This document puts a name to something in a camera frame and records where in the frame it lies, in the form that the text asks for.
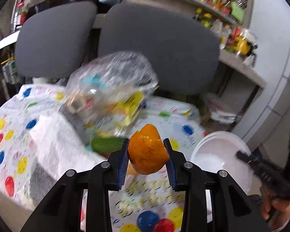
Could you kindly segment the person right hand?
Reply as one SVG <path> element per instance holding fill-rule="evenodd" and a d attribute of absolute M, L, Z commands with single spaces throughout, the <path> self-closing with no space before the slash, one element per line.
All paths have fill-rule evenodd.
<path fill-rule="evenodd" d="M 290 200 L 274 198 L 270 188 L 260 188 L 263 203 L 260 212 L 265 220 L 270 220 L 271 231 L 282 231 L 290 221 Z"/>

